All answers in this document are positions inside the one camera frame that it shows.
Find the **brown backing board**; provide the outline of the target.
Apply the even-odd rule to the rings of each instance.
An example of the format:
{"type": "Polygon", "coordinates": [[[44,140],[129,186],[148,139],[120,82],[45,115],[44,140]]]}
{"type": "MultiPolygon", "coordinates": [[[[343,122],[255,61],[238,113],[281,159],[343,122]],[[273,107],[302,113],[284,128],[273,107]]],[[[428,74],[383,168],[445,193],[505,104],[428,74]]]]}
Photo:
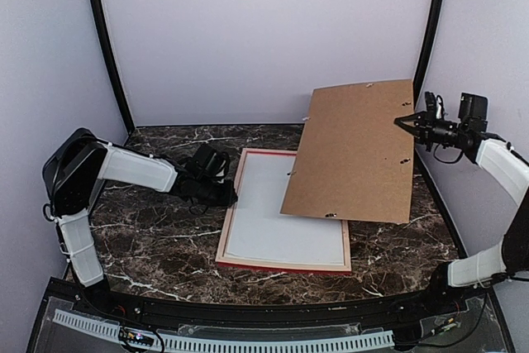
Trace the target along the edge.
{"type": "Polygon", "coordinates": [[[393,121],[413,109],[409,79],[315,89],[281,212],[407,223],[414,140],[393,121]]]}

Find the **black corner post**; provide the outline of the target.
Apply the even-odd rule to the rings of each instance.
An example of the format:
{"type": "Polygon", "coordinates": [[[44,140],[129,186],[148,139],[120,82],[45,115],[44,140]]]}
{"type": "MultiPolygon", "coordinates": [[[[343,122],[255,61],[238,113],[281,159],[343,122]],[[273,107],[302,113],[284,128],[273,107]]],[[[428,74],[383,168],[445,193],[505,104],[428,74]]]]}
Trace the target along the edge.
{"type": "Polygon", "coordinates": [[[431,54],[436,39],[437,27],[441,16],[442,4],[443,0],[431,0],[429,7],[422,46],[413,77],[413,92],[416,98],[418,98],[422,90],[422,86],[427,74],[427,68],[430,63],[431,54]]]}
{"type": "Polygon", "coordinates": [[[107,29],[107,21],[103,10],[102,0],[89,0],[93,14],[93,21],[96,28],[99,46],[107,70],[112,93],[116,100],[117,107],[126,129],[130,135],[135,129],[135,123],[126,100],[125,90],[122,85],[121,77],[118,71],[117,62],[112,48],[111,38],[107,29]]]}

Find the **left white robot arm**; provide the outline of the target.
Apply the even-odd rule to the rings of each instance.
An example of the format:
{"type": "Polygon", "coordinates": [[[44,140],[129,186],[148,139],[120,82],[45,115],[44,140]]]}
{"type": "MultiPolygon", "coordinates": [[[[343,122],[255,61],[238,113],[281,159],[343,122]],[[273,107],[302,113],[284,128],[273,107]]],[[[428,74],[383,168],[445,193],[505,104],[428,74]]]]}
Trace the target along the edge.
{"type": "Polygon", "coordinates": [[[99,317],[116,311],[116,297],[102,285],[106,276],[98,258],[90,217],[109,183],[148,188],[193,206],[230,208],[238,196],[227,177],[230,156],[202,144],[180,161],[147,155],[96,137],[79,128],[45,162],[42,179],[48,201],[42,208],[55,225],[60,249],[80,285],[83,300],[99,317]]]}

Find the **black front table rail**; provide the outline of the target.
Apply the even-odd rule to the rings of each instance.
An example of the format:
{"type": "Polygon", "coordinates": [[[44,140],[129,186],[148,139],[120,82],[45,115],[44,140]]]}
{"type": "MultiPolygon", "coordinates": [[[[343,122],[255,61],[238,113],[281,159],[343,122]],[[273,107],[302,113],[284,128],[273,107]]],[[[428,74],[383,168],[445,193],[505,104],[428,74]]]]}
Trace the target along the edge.
{"type": "Polygon", "coordinates": [[[89,292],[77,284],[52,278],[45,289],[47,298],[72,304],[75,310],[112,317],[127,325],[177,330],[184,325],[286,328],[358,324],[362,330],[394,329],[404,340],[415,341],[425,334],[428,318],[452,318],[465,330],[480,324],[488,310],[484,291],[464,291],[431,298],[426,291],[389,298],[279,306],[247,306],[186,303],[118,293],[110,289],[89,292]]]}

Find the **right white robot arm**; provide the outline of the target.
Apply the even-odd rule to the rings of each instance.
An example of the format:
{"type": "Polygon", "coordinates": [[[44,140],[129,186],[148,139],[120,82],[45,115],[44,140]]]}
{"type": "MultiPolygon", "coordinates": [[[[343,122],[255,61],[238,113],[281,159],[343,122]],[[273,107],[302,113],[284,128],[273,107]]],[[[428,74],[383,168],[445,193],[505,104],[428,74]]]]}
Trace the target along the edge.
{"type": "Polygon", "coordinates": [[[438,315],[452,304],[454,296],[466,289],[485,289],[505,280],[523,281],[528,271],[528,162],[512,143],[488,131],[488,99],[462,93],[457,121],[446,119],[443,99],[426,92],[426,108],[394,123],[410,133],[417,144],[435,154],[438,148],[459,150],[482,170],[481,181],[498,183],[492,189],[479,188],[477,196],[464,194],[461,202],[479,205],[473,217],[483,215],[486,225],[499,218],[491,247],[459,260],[445,262],[433,272],[422,308],[438,315]]]}

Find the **left black corner post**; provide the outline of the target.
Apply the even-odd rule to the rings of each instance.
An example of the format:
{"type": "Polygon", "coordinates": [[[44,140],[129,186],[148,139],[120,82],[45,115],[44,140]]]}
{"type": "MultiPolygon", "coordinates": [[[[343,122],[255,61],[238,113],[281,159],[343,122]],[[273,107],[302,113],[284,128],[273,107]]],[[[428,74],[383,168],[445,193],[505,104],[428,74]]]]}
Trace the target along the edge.
{"type": "Polygon", "coordinates": [[[126,129],[130,135],[135,129],[135,123],[126,100],[125,90],[122,85],[121,77],[118,71],[117,62],[112,48],[111,38],[107,29],[107,21],[103,10],[102,0],[89,0],[93,14],[93,21],[96,28],[99,46],[107,70],[112,93],[116,100],[117,107],[126,129]]]}

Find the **right black corner post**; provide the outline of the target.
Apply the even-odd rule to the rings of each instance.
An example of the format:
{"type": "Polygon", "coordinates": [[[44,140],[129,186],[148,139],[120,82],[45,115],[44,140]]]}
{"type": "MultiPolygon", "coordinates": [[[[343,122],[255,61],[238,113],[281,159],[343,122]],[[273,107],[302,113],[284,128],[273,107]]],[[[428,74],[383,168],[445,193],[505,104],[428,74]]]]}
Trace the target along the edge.
{"type": "Polygon", "coordinates": [[[437,27],[441,16],[442,4],[443,0],[431,0],[429,7],[422,46],[413,77],[413,92],[416,98],[418,98],[422,90],[422,86],[427,74],[427,68],[430,63],[431,54],[436,39],[437,27]]]}

